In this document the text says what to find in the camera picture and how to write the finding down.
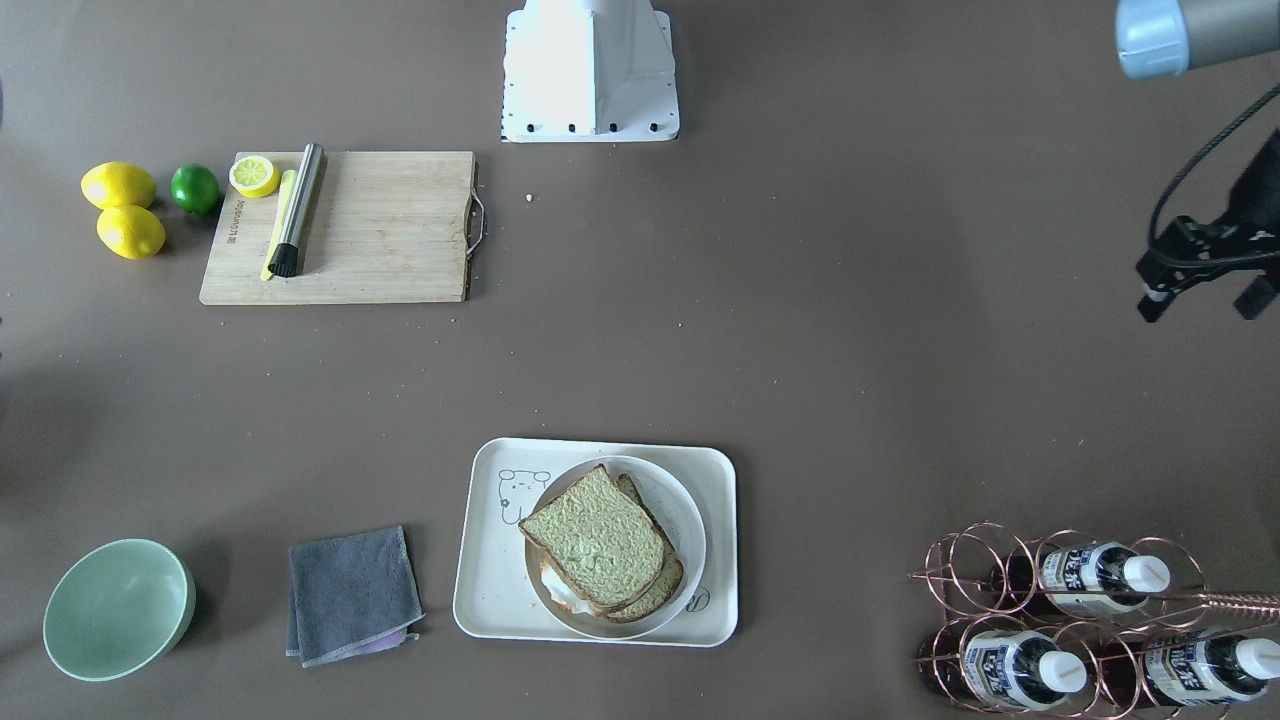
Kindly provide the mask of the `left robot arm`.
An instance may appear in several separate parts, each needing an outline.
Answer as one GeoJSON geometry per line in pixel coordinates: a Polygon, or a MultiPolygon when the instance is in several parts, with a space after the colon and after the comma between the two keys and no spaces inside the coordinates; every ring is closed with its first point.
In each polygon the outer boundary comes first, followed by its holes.
{"type": "MultiPolygon", "coordinates": [[[[1121,1],[1115,17],[1117,59],[1133,79],[1181,76],[1277,50],[1275,1],[1121,1]]],[[[1211,222],[1158,222],[1190,172],[1225,138],[1277,97],[1272,87],[1216,133],[1171,178],[1149,217],[1147,250],[1135,265],[1144,296],[1138,313],[1156,323],[1183,292],[1234,272],[1253,273],[1234,307],[1256,319],[1279,293],[1279,136],[1271,133],[1235,181],[1224,213],[1211,222]]]]}

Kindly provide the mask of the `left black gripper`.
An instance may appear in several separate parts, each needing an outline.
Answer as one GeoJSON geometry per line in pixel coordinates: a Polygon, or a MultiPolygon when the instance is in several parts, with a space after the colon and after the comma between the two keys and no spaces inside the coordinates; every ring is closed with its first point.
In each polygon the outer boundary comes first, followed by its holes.
{"type": "Polygon", "coordinates": [[[1258,319],[1279,297],[1277,155],[1274,131],[1231,187],[1217,219],[1176,217],[1149,241],[1135,266],[1144,286],[1138,313],[1147,323],[1166,313],[1171,296],[1229,272],[1262,273],[1234,301],[1243,319],[1258,319]]]}

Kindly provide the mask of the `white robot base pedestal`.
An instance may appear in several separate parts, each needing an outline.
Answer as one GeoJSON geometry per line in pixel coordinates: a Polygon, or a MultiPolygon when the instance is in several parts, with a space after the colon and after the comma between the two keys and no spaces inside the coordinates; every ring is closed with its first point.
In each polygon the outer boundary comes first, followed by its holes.
{"type": "Polygon", "coordinates": [[[649,1],[527,1],[506,18],[500,137],[639,143],[678,137],[669,15],[649,1]]]}

